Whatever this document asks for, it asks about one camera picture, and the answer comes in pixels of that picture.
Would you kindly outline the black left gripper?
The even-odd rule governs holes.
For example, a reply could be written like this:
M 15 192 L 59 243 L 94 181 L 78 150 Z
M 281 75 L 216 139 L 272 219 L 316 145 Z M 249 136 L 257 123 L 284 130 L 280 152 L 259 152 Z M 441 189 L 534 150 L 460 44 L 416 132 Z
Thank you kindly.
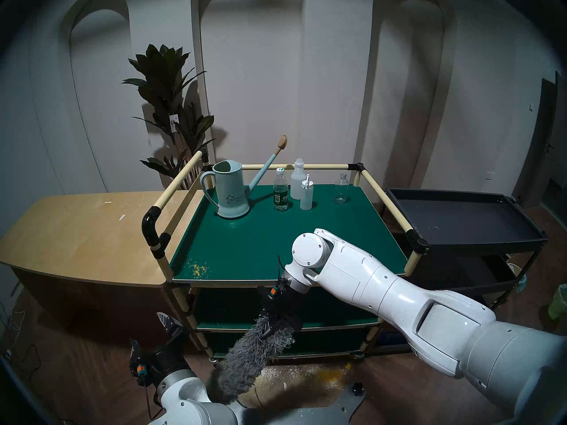
M 139 385 L 158 385 L 176 371 L 190 370 L 184 358 L 184 347 L 188 339 L 184 325 L 163 312 L 158 312 L 157 316 L 170 337 L 165 344 L 149 351 L 141 349 L 135 339 L 130 339 L 132 376 Z

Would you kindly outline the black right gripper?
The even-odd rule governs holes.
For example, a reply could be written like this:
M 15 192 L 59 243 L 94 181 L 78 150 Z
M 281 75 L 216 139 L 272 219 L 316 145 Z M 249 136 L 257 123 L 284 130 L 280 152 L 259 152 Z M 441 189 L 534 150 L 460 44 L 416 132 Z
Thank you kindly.
M 261 312 L 256 321 L 259 339 L 266 339 L 278 330 L 290 329 L 292 333 L 303 328 L 298 316 L 306 294 L 290 286 L 290 280 L 278 280 L 272 288 L 260 287 Z

